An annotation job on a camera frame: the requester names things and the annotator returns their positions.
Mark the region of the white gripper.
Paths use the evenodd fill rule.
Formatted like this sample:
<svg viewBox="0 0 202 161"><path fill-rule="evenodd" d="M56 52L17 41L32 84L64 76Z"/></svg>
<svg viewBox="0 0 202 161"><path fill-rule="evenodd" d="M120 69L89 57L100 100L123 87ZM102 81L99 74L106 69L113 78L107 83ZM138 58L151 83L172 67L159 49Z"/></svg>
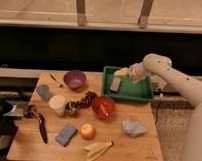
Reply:
<svg viewBox="0 0 202 161"><path fill-rule="evenodd" d="M115 77L127 77L128 75L132 78L133 83L139 83L143 78L151 75L151 73L146 70L142 62L132 64L129 69L122 68L114 72Z"/></svg>

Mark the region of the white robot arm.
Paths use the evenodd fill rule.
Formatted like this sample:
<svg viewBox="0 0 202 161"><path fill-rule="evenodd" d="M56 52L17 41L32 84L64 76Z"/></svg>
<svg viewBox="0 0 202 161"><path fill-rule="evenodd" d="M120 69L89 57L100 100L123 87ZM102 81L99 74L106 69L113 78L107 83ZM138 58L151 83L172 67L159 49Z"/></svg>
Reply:
<svg viewBox="0 0 202 161"><path fill-rule="evenodd" d="M163 78L195 108L190 115L180 161L202 161L202 81L173 69L169 57L148 54L142 62L114 72L116 77L129 76L133 82L157 75Z"/></svg>

